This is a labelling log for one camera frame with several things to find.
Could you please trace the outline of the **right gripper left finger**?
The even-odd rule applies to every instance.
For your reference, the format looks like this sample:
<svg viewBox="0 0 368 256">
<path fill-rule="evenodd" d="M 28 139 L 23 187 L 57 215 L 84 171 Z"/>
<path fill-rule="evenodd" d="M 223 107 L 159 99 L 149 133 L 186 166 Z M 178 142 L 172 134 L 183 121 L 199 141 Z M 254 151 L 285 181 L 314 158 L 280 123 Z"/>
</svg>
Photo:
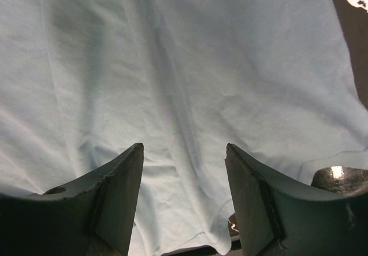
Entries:
<svg viewBox="0 0 368 256">
<path fill-rule="evenodd" d="M 136 143 L 44 194 L 1 194 L 2 255 L 127 255 L 143 171 Z"/>
</svg>

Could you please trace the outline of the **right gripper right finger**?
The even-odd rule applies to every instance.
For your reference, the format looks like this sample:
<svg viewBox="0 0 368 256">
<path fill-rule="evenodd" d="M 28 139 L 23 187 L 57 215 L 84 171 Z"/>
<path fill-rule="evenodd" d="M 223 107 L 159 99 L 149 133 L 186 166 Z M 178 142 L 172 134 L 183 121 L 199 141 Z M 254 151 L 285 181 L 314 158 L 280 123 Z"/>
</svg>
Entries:
<svg viewBox="0 0 368 256">
<path fill-rule="evenodd" d="M 234 144 L 225 165 L 244 255 L 366 255 L 367 191 L 294 180 Z"/>
</svg>

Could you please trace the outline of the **grey-blue t shirt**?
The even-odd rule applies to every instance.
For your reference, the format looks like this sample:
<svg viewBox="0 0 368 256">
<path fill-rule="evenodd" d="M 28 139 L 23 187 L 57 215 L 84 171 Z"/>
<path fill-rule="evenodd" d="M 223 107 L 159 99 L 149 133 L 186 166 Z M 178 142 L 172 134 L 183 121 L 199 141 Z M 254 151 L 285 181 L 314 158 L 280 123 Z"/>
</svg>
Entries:
<svg viewBox="0 0 368 256">
<path fill-rule="evenodd" d="M 367 168 L 332 0 L 1 0 L 1 191 L 145 148 L 130 255 L 230 249 L 225 146 L 305 184 Z"/>
</svg>

